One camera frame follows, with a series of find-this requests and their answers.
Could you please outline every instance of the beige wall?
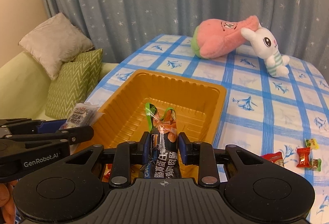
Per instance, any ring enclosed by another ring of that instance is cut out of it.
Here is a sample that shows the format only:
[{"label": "beige wall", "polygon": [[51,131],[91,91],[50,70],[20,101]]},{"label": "beige wall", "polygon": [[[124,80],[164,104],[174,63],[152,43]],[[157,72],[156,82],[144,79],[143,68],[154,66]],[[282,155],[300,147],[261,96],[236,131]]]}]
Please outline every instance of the beige wall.
[{"label": "beige wall", "polygon": [[22,51],[21,38],[47,18],[42,0],[0,0],[0,67]]}]

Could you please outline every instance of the orange basket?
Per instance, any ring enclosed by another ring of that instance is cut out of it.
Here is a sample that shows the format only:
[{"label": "orange basket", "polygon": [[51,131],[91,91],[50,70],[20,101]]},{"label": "orange basket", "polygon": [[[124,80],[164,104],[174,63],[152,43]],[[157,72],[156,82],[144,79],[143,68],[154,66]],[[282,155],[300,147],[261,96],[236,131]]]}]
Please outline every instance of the orange basket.
[{"label": "orange basket", "polygon": [[[154,104],[162,115],[168,107],[176,111],[177,132],[190,141],[212,143],[225,101],[223,86],[147,70],[137,70],[98,110],[104,115],[94,124],[94,137],[81,143],[77,151],[93,144],[115,148],[125,141],[139,141],[148,131],[145,104]],[[197,179],[198,166],[184,166],[184,178]],[[133,167],[132,178],[139,167]]]}]

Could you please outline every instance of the white fluffy pillow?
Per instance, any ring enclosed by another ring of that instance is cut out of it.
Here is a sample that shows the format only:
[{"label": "white fluffy pillow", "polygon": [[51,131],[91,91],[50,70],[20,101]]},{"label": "white fluffy pillow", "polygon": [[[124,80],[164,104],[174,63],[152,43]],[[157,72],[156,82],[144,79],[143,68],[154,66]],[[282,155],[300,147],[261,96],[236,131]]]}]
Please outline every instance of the white fluffy pillow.
[{"label": "white fluffy pillow", "polygon": [[63,63],[93,47],[91,40],[63,13],[39,24],[19,44],[45,68],[51,80],[57,78]]}]

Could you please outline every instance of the blue and white checkered tablecloth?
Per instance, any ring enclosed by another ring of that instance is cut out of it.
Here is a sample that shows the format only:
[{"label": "blue and white checkered tablecloth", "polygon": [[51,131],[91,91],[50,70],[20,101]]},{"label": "blue and white checkered tablecloth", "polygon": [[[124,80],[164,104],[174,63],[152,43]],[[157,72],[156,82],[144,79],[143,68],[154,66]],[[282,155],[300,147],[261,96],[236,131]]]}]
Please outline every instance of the blue and white checkered tablecloth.
[{"label": "blue and white checkered tablecloth", "polygon": [[[242,45],[226,56],[203,60],[190,48],[190,37],[159,35],[106,75],[87,99],[102,105],[137,69],[181,75],[227,89],[213,145],[236,144],[258,155],[281,151],[284,165],[304,176],[316,197],[308,220],[329,223],[329,87],[310,63],[291,58],[289,75],[272,78],[252,47]],[[316,138],[322,171],[297,168],[297,147]],[[219,168],[221,181],[226,177]]]}]

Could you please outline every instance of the chevron pattern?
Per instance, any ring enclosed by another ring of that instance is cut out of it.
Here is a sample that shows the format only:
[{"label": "chevron pattern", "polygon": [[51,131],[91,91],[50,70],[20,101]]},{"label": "chevron pattern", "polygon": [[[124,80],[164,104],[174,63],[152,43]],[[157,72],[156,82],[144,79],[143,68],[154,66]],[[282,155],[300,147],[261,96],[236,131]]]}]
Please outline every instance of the chevron pattern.
[{"label": "chevron pattern", "polygon": [[90,62],[90,78],[87,87],[86,98],[94,90],[98,83],[99,73],[102,66],[103,49],[92,50],[79,54],[75,62]]},{"label": "chevron pattern", "polygon": [[85,101],[89,76],[89,61],[63,64],[58,78],[50,84],[45,114],[67,118],[77,103]]}]

